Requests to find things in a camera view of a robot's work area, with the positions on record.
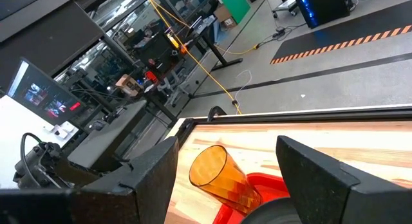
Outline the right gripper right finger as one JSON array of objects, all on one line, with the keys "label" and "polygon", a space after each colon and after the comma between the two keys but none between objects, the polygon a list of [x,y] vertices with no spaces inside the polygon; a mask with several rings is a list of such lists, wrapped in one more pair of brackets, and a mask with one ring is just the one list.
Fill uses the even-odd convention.
[{"label": "right gripper right finger", "polygon": [[412,189],[287,136],[277,138],[276,156],[303,224],[412,224]]}]

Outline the black hazard striped floor mat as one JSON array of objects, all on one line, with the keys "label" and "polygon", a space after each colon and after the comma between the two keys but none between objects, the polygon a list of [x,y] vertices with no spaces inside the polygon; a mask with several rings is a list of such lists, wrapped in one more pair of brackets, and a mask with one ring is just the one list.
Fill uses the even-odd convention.
[{"label": "black hazard striped floor mat", "polygon": [[271,64],[348,48],[412,32],[412,0],[363,15],[281,44]]}]

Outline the small cardboard box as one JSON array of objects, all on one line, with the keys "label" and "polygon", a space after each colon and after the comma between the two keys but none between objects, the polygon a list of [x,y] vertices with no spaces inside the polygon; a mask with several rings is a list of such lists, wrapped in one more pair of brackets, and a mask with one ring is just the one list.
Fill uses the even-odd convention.
[{"label": "small cardboard box", "polygon": [[142,86],[130,75],[124,74],[116,82],[116,87],[120,88],[124,93],[130,97],[137,96],[142,91]]}]

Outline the black frame hook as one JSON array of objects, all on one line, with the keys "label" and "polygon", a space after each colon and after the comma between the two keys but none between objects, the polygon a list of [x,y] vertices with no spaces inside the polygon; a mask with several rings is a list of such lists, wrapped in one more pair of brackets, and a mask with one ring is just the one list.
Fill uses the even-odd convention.
[{"label": "black frame hook", "polygon": [[227,113],[219,106],[214,106],[209,110],[209,114],[207,116],[207,122],[212,122],[215,117],[224,116]]}]

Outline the black aluminium table frame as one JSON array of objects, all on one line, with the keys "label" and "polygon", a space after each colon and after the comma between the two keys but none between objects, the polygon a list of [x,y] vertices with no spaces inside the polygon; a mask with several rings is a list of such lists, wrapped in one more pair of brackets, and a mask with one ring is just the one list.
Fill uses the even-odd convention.
[{"label": "black aluminium table frame", "polygon": [[207,124],[291,124],[316,122],[390,122],[412,121],[412,104],[387,106],[342,107],[246,115],[224,115],[218,108],[216,117],[181,118],[169,132],[179,139],[181,147],[197,125]]}]

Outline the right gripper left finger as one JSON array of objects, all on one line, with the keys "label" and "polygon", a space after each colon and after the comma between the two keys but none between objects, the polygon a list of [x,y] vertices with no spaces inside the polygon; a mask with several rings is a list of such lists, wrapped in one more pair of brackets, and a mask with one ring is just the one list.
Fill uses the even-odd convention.
[{"label": "right gripper left finger", "polygon": [[166,138],[81,189],[0,189],[0,224],[163,224],[178,151]]}]

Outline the black operator monitor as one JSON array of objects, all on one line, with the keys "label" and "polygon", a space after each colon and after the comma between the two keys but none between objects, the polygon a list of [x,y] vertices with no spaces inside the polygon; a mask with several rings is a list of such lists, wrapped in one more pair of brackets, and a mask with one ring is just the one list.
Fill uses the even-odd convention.
[{"label": "black operator monitor", "polygon": [[69,121],[86,107],[73,93],[23,57],[6,95],[52,125]]}]

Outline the amber faceted plastic cup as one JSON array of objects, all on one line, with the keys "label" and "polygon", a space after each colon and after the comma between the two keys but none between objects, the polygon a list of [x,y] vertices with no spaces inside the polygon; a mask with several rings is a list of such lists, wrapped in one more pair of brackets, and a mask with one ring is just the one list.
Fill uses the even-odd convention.
[{"label": "amber faceted plastic cup", "polygon": [[212,145],[195,158],[189,170],[189,181],[222,204],[244,214],[251,213],[263,202],[222,145]]}]

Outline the black standing desk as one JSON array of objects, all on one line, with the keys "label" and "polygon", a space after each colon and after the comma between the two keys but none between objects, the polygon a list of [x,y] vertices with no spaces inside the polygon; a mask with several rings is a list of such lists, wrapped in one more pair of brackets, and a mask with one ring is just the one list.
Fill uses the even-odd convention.
[{"label": "black standing desk", "polygon": [[242,58],[237,58],[232,61],[227,61],[223,54],[215,47],[210,38],[208,37],[209,30],[212,30],[214,22],[217,21],[213,15],[203,18],[199,16],[189,27],[188,37],[192,38],[194,45],[197,45],[199,41],[203,41],[207,47],[216,56],[219,64],[216,64],[211,71],[221,70],[223,68],[239,64],[243,62]]}]

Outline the black round plate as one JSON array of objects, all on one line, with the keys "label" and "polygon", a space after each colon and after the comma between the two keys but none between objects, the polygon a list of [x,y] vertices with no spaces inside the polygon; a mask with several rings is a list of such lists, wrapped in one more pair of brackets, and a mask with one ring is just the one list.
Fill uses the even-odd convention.
[{"label": "black round plate", "polygon": [[302,224],[290,198],[268,201],[248,214],[240,224]]}]

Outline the grey side desk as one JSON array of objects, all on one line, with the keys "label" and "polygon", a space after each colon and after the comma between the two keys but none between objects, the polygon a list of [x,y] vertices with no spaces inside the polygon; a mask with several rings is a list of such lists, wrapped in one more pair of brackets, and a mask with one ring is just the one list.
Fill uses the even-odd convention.
[{"label": "grey side desk", "polygon": [[130,104],[112,123],[100,131],[92,131],[68,156],[77,165],[100,172],[114,171],[121,166],[115,151],[144,115],[147,102]]}]

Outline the black computer tower blue light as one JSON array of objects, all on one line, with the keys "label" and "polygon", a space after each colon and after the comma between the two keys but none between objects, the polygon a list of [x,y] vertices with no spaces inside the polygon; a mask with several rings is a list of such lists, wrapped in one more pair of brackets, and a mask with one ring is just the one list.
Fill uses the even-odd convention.
[{"label": "black computer tower blue light", "polygon": [[350,15],[352,0],[295,0],[309,28]]}]

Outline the red plastic tray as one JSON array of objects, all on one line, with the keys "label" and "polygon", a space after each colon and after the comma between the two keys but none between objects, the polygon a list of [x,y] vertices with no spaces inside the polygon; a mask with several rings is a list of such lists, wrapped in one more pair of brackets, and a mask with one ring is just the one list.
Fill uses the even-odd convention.
[{"label": "red plastic tray", "polygon": [[[282,177],[250,173],[247,180],[260,193],[262,203],[290,196]],[[244,213],[222,204],[212,224],[240,224],[245,217]]]}]

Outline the white power adapter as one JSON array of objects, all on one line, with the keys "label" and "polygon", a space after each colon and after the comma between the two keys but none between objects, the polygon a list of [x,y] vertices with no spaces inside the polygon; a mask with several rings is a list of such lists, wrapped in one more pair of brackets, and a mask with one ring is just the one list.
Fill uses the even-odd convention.
[{"label": "white power adapter", "polygon": [[71,122],[65,121],[63,124],[51,124],[42,127],[43,131],[48,135],[56,137],[59,140],[69,140],[76,134],[79,129],[75,127]]}]

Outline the green board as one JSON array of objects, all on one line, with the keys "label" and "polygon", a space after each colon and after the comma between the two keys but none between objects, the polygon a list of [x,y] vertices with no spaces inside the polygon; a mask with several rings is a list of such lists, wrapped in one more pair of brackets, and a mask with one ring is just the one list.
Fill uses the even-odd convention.
[{"label": "green board", "polygon": [[234,20],[239,24],[250,10],[247,0],[221,0]]}]

